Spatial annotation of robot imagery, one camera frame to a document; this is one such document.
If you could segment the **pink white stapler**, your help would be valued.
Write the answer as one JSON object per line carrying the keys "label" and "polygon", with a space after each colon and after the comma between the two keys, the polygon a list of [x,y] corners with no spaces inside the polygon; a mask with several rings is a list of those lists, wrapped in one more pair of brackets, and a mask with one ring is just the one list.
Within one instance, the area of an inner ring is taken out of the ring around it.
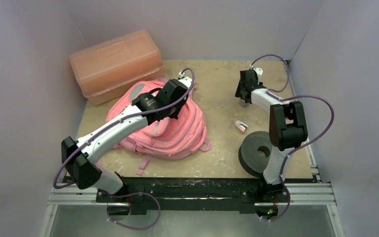
{"label": "pink white stapler", "polygon": [[249,126],[247,124],[245,124],[244,122],[242,122],[240,120],[236,120],[234,123],[234,126],[242,134],[244,134],[246,132],[246,130],[249,128]]}

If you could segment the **pink student backpack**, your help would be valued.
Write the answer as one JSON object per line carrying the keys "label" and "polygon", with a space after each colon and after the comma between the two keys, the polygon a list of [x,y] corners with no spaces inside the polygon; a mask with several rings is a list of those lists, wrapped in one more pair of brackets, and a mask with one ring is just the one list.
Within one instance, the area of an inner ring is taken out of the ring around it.
{"label": "pink student backpack", "polygon": [[165,118],[138,130],[115,147],[124,148],[144,157],[138,175],[142,175],[152,157],[180,160],[197,152],[208,151],[207,124],[200,107],[189,98],[178,119]]}

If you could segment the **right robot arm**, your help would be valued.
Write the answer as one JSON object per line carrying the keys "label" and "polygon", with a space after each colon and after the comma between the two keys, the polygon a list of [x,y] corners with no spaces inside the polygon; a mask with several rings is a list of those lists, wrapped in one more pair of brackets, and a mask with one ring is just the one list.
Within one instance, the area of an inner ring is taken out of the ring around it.
{"label": "right robot arm", "polygon": [[239,162],[249,174],[264,183],[257,188],[260,199],[276,196],[286,172],[286,155],[307,140],[308,131],[303,104],[273,94],[260,81],[262,69],[240,71],[235,97],[246,104],[259,106],[269,113],[268,131],[252,132],[238,150]]}

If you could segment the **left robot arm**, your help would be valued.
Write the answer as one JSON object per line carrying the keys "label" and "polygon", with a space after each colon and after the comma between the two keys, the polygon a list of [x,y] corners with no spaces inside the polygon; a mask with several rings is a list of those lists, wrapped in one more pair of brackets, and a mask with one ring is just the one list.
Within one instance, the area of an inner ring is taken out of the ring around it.
{"label": "left robot arm", "polygon": [[92,133],[74,140],[68,136],[61,142],[62,170],[66,170],[72,182],[53,187],[62,189],[75,184],[80,190],[90,187],[108,192],[110,198],[121,202],[127,197],[127,188],[120,175],[100,168],[98,161],[116,144],[132,133],[164,118],[177,119],[189,98],[195,81],[192,78],[170,79],[161,88],[140,93],[130,105],[116,117]]}

